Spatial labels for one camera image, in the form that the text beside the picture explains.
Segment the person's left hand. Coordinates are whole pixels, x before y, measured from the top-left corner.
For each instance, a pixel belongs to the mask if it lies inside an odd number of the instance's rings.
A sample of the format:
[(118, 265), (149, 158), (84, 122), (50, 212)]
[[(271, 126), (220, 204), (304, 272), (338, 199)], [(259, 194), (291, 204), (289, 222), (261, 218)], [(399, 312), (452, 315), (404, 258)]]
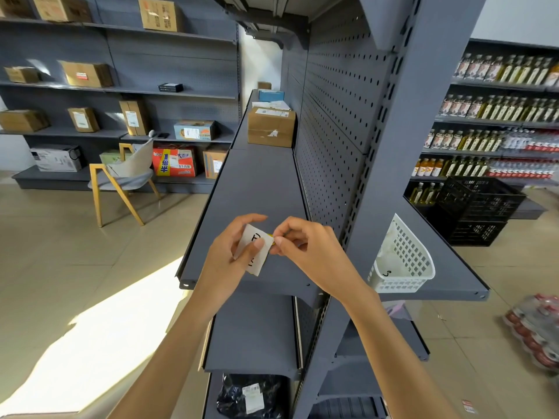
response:
[(191, 302), (201, 311), (215, 315), (234, 293), (248, 266), (236, 264), (233, 258), (244, 227), (267, 218), (259, 213), (238, 216), (213, 240), (191, 296)]

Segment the white paper label card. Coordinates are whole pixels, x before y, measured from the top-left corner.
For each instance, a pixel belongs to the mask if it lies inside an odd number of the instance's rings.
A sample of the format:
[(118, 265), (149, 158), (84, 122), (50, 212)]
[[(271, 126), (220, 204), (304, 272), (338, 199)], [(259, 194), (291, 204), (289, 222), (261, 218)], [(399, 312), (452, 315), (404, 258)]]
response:
[(266, 232), (256, 228), (254, 225), (247, 224), (244, 227), (244, 231), (233, 255), (233, 258), (237, 259), (248, 245), (259, 239), (262, 240), (263, 246), (255, 255), (255, 257), (248, 263), (248, 266), (246, 268), (246, 271), (254, 276), (258, 276), (260, 274), (262, 266), (264, 265), (269, 254), (269, 250), (275, 243), (273, 237)]

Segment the person's left forearm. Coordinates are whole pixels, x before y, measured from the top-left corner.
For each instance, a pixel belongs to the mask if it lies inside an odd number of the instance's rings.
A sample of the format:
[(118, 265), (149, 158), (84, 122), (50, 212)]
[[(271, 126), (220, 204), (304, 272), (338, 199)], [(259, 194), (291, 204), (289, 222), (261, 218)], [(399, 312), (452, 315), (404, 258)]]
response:
[(171, 419), (207, 325), (231, 295), (196, 289), (107, 419)]

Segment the person's right forearm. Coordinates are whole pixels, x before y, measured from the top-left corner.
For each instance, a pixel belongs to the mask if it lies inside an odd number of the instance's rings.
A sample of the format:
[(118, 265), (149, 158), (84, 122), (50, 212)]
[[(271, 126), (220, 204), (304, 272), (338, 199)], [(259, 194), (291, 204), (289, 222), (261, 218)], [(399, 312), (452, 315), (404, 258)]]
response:
[(359, 281), (340, 301), (359, 333), (392, 419), (460, 419), (371, 287)]

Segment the grey metal pegboard shelving unit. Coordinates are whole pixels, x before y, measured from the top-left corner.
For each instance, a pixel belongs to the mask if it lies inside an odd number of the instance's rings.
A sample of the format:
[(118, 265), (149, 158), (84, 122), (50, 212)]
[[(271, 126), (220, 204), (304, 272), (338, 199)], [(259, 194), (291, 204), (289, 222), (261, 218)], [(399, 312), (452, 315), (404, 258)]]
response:
[[(213, 239), (256, 212), (271, 233), (288, 216), (330, 225), (363, 278), (395, 215), (431, 254), (435, 277), (398, 299), (484, 301), (489, 288), (404, 197), (453, 68), (486, 0), (290, 0), (297, 40), (282, 40), (282, 90), (294, 148), (248, 143), (248, 113), (177, 276), (193, 286)], [(203, 419), (220, 419), (222, 376), (288, 378), (290, 418), (388, 418), (342, 305), (292, 262), (270, 256), (207, 326)]]

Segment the red and orange carton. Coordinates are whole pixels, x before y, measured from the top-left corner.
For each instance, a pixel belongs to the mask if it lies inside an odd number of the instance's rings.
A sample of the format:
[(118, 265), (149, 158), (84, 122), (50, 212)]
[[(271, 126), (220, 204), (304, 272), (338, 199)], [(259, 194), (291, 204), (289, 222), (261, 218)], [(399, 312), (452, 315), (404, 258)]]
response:
[(198, 174), (195, 148), (192, 146), (154, 147), (152, 165), (158, 177), (195, 177)]

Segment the pale plastic bag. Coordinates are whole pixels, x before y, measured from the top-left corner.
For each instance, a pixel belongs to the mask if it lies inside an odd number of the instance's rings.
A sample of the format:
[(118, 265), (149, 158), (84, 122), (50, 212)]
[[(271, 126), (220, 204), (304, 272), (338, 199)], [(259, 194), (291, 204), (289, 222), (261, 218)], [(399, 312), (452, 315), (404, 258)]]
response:
[(413, 320), (407, 309), (406, 301), (386, 301), (381, 302), (381, 304), (389, 317), (394, 319), (405, 319), (407, 321)]

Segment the chair with yellow wooden legs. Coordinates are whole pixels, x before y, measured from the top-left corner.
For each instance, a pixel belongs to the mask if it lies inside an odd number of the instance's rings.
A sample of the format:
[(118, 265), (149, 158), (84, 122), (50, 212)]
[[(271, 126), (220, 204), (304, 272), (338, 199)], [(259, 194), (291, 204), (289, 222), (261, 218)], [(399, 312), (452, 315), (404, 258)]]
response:
[(90, 181), (94, 210), (98, 227), (103, 227), (101, 212), (101, 191), (115, 191), (127, 206), (139, 225), (144, 222), (132, 205), (128, 192), (135, 191), (148, 184), (158, 199), (161, 199), (153, 182), (152, 169), (153, 139), (149, 139), (139, 148), (130, 143), (119, 143), (120, 161), (110, 164), (89, 164)]

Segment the black plastic bag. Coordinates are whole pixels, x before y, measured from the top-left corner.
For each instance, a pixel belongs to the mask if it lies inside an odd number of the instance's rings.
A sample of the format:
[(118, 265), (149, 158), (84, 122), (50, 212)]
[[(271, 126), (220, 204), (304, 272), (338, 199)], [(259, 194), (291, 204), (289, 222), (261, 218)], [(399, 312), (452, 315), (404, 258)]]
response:
[(224, 374), (216, 409), (228, 419), (287, 419), (289, 380), (276, 374)]

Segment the small black plastic crate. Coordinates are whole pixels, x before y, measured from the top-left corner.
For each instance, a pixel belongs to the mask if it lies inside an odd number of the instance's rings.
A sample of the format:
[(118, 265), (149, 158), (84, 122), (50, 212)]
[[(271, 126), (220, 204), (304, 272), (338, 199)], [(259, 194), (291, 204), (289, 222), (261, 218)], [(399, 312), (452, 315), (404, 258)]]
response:
[(451, 246), (491, 246), (507, 222), (462, 221), (453, 218), (437, 225), (438, 233)]

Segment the row of brown tea bottles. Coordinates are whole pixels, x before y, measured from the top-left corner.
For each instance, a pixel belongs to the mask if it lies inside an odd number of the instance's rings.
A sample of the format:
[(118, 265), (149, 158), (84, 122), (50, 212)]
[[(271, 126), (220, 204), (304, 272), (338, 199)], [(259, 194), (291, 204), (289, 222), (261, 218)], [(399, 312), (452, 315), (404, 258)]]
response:
[(438, 116), (479, 118), (484, 101), (483, 96), (448, 94), (443, 99)]
[(453, 77), (462, 80), (495, 82), (504, 64), (503, 56), (463, 54), (453, 73)]
[(457, 151), (463, 137), (463, 131), (432, 128), (428, 133), (423, 148)]

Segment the row of clear water bottles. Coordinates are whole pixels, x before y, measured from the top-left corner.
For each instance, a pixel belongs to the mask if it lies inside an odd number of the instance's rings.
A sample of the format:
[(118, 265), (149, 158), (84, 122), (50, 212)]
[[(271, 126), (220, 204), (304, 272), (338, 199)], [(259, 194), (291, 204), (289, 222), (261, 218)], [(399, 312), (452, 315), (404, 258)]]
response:
[(559, 153), (559, 129), (512, 128), (501, 145), (511, 152)]
[(551, 179), (559, 172), (559, 160), (504, 159), (488, 163), (484, 176), (498, 178)]

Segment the shrink-wrapped bottle pack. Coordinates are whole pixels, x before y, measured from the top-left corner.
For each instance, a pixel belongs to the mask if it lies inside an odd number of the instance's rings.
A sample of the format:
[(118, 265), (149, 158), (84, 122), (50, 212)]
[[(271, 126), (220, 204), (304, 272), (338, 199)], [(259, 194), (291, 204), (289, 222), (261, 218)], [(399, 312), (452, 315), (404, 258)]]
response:
[(559, 375), (559, 296), (528, 295), (502, 321), (536, 367)]

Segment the dark bottle display shelving unit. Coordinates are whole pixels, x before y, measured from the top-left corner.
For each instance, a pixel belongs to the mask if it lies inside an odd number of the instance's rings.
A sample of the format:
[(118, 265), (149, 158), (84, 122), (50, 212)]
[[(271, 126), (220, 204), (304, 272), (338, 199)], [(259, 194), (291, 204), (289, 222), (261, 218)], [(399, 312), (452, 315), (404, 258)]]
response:
[[(511, 55), (526, 56), (546, 56), (553, 57), (551, 68), (548, 76), (541, 85), (517, 85), (495, 82), (483, 82), (477, 80), (462, 80), (452, 76), (450, 86), (445, 94), (453, 95), (471, 95), (488, 97), (490, 95), (505, 95), (519, 97), (547, 97), (559, 98), (559, 47), (541, 46), (529, 43), (514, 43), (504, 41), (490, 41), (472, 38), (464, 50), (464, 53), (474, 55), (492, 55), (503, 56), (504, 64)], [(471, 130), (487, 130), (487, 131), (504, 131), (512, 128), (528, 128), (528, 129), (559, 129), (559, 123), (529, 123), (529, 122), (502, 122), (487, 119), (471, 119), (459, 117), (444, 117), (436, 114), (433, 126), (434, 129), (445, 129), (454, 131), (463, 131), (464, 134)], [(476, 156), (488, 157), (490, 161), (504, 159), (549, 159), (559, 160), (559, 153), (538, 153), (538, 152), (511, 152), (503, 150), (502, 145), (497, 152), (468, 152), (468, 151), (451, 151), (451, 150), (435, 150), (424, 149), (420, 154), (421, 159), (450, 159), (453, 156)], [(415, 176), (411, 177), (408, 187), (404, 195), (409, 197), (413, 188), (418, 182), (444, 182), (448, 177), (434, 176)], [(525, 189), (550, 189), (559, 194), (559, 172), (551, 179), (523, 179), (523, 178), (499, 178), (508, 185), (519, 190)]]

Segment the grey metal wall shelving unit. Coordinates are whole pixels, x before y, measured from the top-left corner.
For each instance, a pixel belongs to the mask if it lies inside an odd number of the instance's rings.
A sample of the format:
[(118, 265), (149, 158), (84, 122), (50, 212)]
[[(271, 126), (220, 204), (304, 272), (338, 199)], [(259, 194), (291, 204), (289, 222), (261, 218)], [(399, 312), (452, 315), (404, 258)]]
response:
[[(119, 143), (136, 148), (153, 138), (154, 147), (195, 148), (195, 177), (158, 177), (159, 190), (208, 194), (213, 180), (205, 176), (203, 151), (211, 145), (229, 148), (240, 122), (240, 59), (237, 25), (211, 0), (169, 0), (183, 13), (179, 33), (144, 29), (137, 0), (87, 0), (92, 23), (42, 20), (33, 0), (33, 19), (0, 19), (0, 112), (43, 112), (50, 127), (17, 134), (0, 127), (0, 175), (14, 173), (22, 189), (87, 190), (89, 164), (100, 154), (119, 150)], [(114, 86), (86, 88), (69, 85), (58, 61), (105, 63)], [(12, 83), (4, 67), (37, 69), (41, 81)], [(182, 83), (181, 93), (162, 93), (158, 85)], [(142, 100), (151, 131), (130, 136), (120, 100)], [(68, 108), (91, 107), (100, 126), (95, 133), (78, 132)], [(217, 137), (209, 142), (176, 139), (180, 120), (214, 120)], [(77, 173), (40, 171), (30, 153), (38, 145), (75, 145), (83, 168)]]

